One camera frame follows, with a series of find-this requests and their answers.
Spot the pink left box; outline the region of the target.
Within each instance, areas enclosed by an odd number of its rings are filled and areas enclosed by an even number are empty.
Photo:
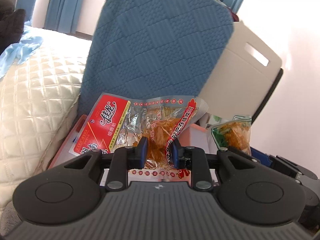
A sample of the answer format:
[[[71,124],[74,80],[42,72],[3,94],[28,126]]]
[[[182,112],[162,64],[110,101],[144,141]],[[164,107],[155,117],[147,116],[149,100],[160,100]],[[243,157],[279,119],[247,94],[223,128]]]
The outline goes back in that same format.
[[[92,118],[82,115],[62,143],[49,168],[54,168],[89,151],[100,150],[102,154],[111,153],[110,143],[117,124],[111,122],[102,126],[102,122],[100,116]]]

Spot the cream quilted pillow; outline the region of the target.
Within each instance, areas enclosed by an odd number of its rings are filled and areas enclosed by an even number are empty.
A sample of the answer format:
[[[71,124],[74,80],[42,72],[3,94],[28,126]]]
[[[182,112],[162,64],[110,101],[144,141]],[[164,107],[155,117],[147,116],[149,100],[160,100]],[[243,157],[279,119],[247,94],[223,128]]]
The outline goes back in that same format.
[[[76,117],[91,42],[49,38],[1,80],[1,209],[45,171]]]

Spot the blue textured cushion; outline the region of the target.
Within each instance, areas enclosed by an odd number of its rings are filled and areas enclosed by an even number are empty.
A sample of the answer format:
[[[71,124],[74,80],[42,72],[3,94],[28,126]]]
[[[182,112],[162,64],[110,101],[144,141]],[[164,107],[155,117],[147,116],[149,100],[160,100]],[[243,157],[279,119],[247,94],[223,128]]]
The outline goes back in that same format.
[[[106,0],[88,54],[78,114],[101,93],[197,96],[233,33],[215,0]]]

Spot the beige chair back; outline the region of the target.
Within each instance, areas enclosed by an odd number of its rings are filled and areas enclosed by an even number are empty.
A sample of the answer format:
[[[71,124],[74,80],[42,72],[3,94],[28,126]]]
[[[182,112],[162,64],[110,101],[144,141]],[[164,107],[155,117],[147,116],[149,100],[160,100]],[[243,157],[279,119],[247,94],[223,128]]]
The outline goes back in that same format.
[[[231,120],[251,116],[255,121],[282,75],[281,58],[243,22],[234,32],[199,97],[208,113]]]

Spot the green clear pickle packet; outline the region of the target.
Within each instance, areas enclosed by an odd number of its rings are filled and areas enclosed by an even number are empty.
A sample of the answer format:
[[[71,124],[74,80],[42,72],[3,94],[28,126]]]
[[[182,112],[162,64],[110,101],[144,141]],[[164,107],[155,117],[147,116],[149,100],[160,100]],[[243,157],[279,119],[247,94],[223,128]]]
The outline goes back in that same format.
[[[213,125],[209,129],[210,139],[217,149],[234,148],[251,155],[251,124],[250,116],[236,115],[231,121]]]

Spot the black jacket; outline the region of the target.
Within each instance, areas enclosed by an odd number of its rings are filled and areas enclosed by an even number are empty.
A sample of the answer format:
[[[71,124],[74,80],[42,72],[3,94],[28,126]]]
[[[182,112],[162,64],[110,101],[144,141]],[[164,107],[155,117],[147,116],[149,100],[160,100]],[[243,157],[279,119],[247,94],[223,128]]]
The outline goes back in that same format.
[[[0,17],[0,49],[2,54],[8,46],[20,41],[24,32],[26,11],[15,9],[10,0],[1,0]]]

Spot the large red Jialong snack bag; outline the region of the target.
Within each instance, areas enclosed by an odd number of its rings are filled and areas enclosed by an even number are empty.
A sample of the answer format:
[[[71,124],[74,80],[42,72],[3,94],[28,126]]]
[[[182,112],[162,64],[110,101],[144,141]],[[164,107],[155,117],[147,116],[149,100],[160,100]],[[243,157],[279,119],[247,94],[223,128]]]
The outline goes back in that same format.
[[[207,110],[207,103],[194,96],[137,100],[102,93],[88,116],[100,116],[102,126],[111,122],[117,124],[110,143],[111,153],[124,146],[137,146],[142,137],[147,137],[148,152],[144,169],[130,170],[129,179],[185,181],[176,175],[178,169],[174,168],[171,161],[169,146]]]

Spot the blue curtain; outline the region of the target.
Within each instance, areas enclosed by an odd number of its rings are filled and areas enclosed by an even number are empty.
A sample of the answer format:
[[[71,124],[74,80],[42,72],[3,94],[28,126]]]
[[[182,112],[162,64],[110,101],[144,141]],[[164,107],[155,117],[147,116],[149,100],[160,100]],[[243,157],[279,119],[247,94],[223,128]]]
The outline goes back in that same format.
[[[35,28],[74,34],[83,0],[16,0],[16,8],[27,12]]]

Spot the light blue cloth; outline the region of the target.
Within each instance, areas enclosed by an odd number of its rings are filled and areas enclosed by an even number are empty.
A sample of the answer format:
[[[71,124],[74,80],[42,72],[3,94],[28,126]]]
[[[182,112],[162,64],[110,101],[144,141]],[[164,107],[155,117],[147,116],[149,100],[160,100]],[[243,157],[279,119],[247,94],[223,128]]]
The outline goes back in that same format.
[[[18,64],[23,64],[41,46],[42,42],[40,30],[25,25],[20,41],[9,45],[1,53],[1,78],[6,75],[15,61]]]

